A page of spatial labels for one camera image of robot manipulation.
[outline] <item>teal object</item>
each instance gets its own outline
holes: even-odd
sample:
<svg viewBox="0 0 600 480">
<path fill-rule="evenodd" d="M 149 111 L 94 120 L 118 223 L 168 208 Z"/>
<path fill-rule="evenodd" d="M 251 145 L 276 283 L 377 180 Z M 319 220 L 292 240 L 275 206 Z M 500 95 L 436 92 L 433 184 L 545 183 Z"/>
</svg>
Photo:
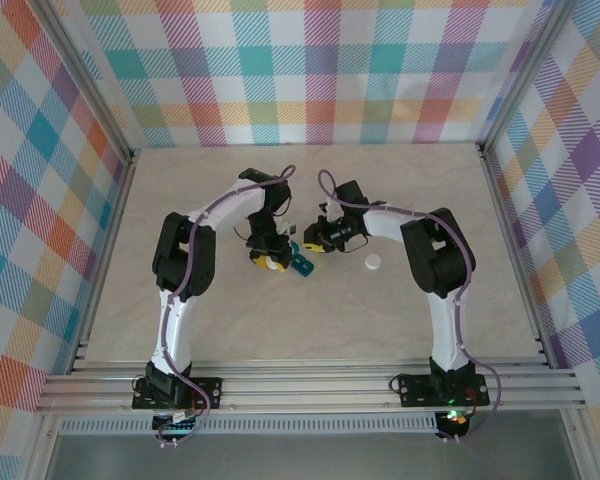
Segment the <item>teal object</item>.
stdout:
<svg viewBox="0 0 600 480">
<path fill-rule="evenodd" d="M 293 248 L 293 261 L 291 267 L 303 277 L 308 277 L 313 272 L 313 263 L 300 255 L 300 247 L 294 241 L 291 241 L 291 247 Z"/>
</svg>

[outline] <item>beige table surface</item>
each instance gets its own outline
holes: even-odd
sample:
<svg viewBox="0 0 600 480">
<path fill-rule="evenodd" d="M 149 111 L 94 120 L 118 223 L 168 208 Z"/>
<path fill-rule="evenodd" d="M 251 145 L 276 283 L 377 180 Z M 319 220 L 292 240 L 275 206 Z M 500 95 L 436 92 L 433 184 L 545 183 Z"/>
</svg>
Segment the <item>beige table surface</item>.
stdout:
<svg viewBox="0 0 600 480">
<path fill-rule="evenodd" d="M 145 150 L 122 219 L 87 359 L 148 360 L 159 323 L 151 261 L 164 217 L 186 214 L 228 189 L 248 167 L 279 173 L 289 164 L 293 202 L 285 218 L 304 228 L 325 197 L 320 168 L 339 183 L 356 179 L 370 201 L 424 211 L 448 207 L 477 259 L 465 338 L 479 356 L 537 354 L 482 168 L 473 145 L 281 146 Z M 238 229 L 248 234 L 247 221 Z M 197 305 L 197 360 L 424 358 L 431 352 L 426 297 L 411 277 L 404 246 L 371 238 L 348 254 L 305 252 L 303 278 L 255 267 L 233 232 L 218 238 L 216 276 Z M 377 253 L 377 271 L 365 257 Z"/>
</svg>

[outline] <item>aluminum rail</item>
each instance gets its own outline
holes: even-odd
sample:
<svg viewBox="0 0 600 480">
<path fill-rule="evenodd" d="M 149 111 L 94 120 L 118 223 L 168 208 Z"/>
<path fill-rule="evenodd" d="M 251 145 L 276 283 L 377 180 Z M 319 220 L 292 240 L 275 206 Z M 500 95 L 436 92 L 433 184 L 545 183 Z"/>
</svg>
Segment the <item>aluminum rail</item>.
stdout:
<svg viewBox="0 0 600 480">
<path fill-rule="evenodd" d="M 571 370 L 550 369 L 538 358 L 483 359 L 502 378 L 503 410 L 583 408 L 584 397 Z M 38 415 L 164 413 L 131 409 L 133 379 L 142 362 L 76 362 L 71 375 L 51 376 Z M 495 378 L 486 370 L 495 396 Z M 388 381 L 398 373 L 427 374 L 428 360 L 277 360 L 200 363 L 192 376 L 223 379 L 221 413 L 316 414 L 432 412 L 435 407 L 402 408 Z"/>
</svg>

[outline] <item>white bottle cap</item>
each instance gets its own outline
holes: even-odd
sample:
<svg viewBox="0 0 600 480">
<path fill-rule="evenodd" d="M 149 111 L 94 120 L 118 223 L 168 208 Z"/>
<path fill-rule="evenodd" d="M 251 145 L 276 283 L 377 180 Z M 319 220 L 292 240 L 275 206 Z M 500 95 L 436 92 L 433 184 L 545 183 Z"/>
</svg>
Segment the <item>white bottle cap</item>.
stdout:
<svg viewBox="0 0 600 480">
<path fill-rule="evenodd" d="M 367 255 L 367 258 L 365 258 L 364 260 L 364 264 L 369 270 L 377 270 L 378 268 L 380 268 L 381 262 L 382 260 L 380 259 L 380 255 L 376 255 L 375 253 Z"/>
</svg>

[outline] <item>vent grille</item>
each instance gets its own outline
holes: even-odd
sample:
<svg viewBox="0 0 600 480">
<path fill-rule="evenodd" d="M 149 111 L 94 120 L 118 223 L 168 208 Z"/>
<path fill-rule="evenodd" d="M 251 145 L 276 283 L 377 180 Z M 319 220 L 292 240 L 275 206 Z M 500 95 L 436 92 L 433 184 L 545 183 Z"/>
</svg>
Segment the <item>vent grille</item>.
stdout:
<svg viewBox="0 0 600 480">
<path fill-rule="evenodd" d="M 214 414 L 200 433 L 249 434 L 343 434 L 343 433 L 431 433 L 436 431 L 434 414 L 397 413 L 367 415 L 222 415 Z M 63 435 L 133 435 L 151 433 L 146 416 L 65 417 Z"/>
</svg>

